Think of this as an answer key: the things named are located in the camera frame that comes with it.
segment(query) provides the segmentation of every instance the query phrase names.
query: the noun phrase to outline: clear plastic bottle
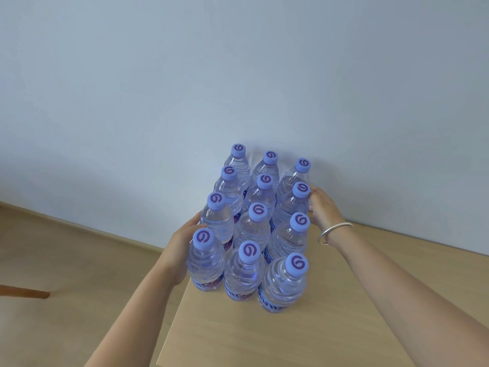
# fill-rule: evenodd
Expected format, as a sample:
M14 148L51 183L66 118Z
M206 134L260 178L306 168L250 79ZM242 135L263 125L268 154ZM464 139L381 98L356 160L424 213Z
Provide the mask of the clear plastic bottle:
M267 221L270 220L275 209L275 193L273 192L273 180L269 174L261 174L256 179L256 184L250 187L243 202L242 214L247 212L252 203L260 202L268 210Z
M224 277L225 252L221 241L208 228L198 229L190 243L187 269L195 287L215 290Z
M310 225L309 217L302 212L296 212L290 222L283 222L270 234L270 239L263 252L267 264L279 257L291 253L304 253L307 248L307 230Z
M273 191L277 190L278 182L280 181L280 175L278 172L278 154L273 151L266 151L263 155L263 159L255 166L251 173L250 186L256 184L256 180L260 174L269 174L273 180Z
M280 313L291 306L306 289L309 263L302 253L273 260L265 270L258 287L258 300L271 313Z
M253 241L260 247L260 253L263 252L270 238L270 225L266 216L266 206L259 202L253 203L234 228L233 247L239 248L244 242Z
M280 179L275 194L275 205L284 197L285 194L292 191L294 184L299 181L309 183L310 161L307 159L298 159L295 166L289 169Z
M207 204L200 213L200 224L207 224L223 243L225 251L231 248L234 234L233 214L222 193L213 192L207 196Z
M234 166L224 166L221 169L221 177L214 184L214 192L221 192L226 197L226 204L231 209L236 224L241 216L243 193L238 172Z
M275 207L270 219L270 231L273 232L275 227L285 221L288 222L296 212L307 214L309 211L309 193L310 188L306 183L300 181L294 184L292 192L284 195Z
M262 283L265 261L256 242L245 241L239 250L233 250L224 270L224 288L227 295L243 302L253 296Z
M238 172L238 179L241 183L241 190L243 191L243 198L246 197L248 191L250 169L249 162L246 157L246 147L242 144L236 143L231 147L231 154L227 158L224 166L234 166Z

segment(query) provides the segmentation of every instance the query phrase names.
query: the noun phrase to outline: person's right arm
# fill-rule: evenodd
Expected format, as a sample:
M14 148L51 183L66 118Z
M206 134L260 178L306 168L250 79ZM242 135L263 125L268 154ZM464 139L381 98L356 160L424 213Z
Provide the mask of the person's right arm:
M311 187L322 231L344 222L333 200ZM327 237L345 258L387 325L418 367L489 366L489 329L401 268L349 227Z

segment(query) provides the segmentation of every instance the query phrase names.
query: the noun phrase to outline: blue bottle label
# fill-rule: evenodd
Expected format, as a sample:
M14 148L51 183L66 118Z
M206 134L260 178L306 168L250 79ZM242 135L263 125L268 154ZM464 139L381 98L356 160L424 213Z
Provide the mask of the blue bottle label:
M272 233L274 229L275 229L275 224L273 223L273 220L270 219L270 233Z
M227 241L226 243L223 244L224 251L228 251L232 246L234 247L234 245L233 245L233 238L234 238L234 236L232 236L229 241Z
M273 261L272 256L268 252L268 246L265 247L265 251L263 251L263 257L265 258L267 264L270 264Z
M221 281L223 280L223 278L224 278L224 272L223 272L223 274L221 274L221 275L219 276L219 278L218 278L218 279L216 279L214 282L200 283L200 282L195 282L193 279L192 279L192 281L193 281L193 283L195 284L195 286L196 286L197 288L199 288L199 289L201 289L201 290L204 290L204 291L205 291L205 290L207 290L209 287L211 287L211 288L212 288L212 287L216 287L218 284L220 284L220 283L221 283Z
M231 292L229 290L229 287L227 286L226 283L224 283L224 288L226 289L226 292L227 294L229 295L230 298L234 299L234 300L237 300L237 301L243 301L243 300L248 300L250 297L253 296L253 294L255 293L256 290L254 290L252 293L250 294L246 294L246 295L240 295L240 294L235 294L234 292Z
M260 300L260 304L263 307L267 308L272 313L280 313L284 309L287 309L288 308L288 306L277 306L277 305L274 305L272 302L270 302L270 300L268 300L265 297L265 294L263 293L263 289L262 289L262 286L261 285L258 286L258 300Z
M241 211L238 212L235 216L234 216L234 223L236 224L238 222L238 220L240 220L240 217L241 217Z

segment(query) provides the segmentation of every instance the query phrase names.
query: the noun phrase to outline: blue bottle cap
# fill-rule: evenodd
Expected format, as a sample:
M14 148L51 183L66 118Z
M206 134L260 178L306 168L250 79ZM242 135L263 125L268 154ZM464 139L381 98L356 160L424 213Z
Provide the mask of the blue bottle cap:
M278 154L272 151L266 151L263 155L263 162L267 165L275 165L278 161Z
M238 172L234 166L224 166L221 169L221 178L224 180L235 180L238 177Z
M309 262L302 253L291 253L285 259L285 270L291 276L301 277L309 269Z
M305 232L310 226L309 216L303 214L302 212L296 212L290 218L290 227L296 232Z
M294 184L292 193L297 198L307 198L310 193L309 185L303 181L298 181L296 184Z
M273 186L273 179L269 174L260 174L258 179L256 179L256 185L260 189L270 189Z
M254 222L263 222L268 214L268 209L263 203L255 202L249 207L248 214Z
M238 251L238 256L243 263L253 264L260 258L260 246L253 241L244 241Z
M231 147L231 155L237 159L241 159L246 155L246 147L240 143L233 144Z
M200 228L195 231L192 240L196 249L208 250L214 242L214 234L209 228Z
M308 173L310 170L310 161L307 159L298 159L295 162L295 169L300 173Z
M212 192L207 196L207 206L211 210L220 211L226 206L226 200L221 192Z

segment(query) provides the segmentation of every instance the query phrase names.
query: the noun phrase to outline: light wood tabletop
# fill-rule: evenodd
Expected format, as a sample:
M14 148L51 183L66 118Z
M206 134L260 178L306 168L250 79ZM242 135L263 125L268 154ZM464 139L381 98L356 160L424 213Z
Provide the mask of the light wood tabletop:
M489 325L489 257L355 225L355 230L442 296ZM307 288L283 313L253 296L234 302L223 286L192 281L157 364L160 366L413 366L341 255L309 230Z

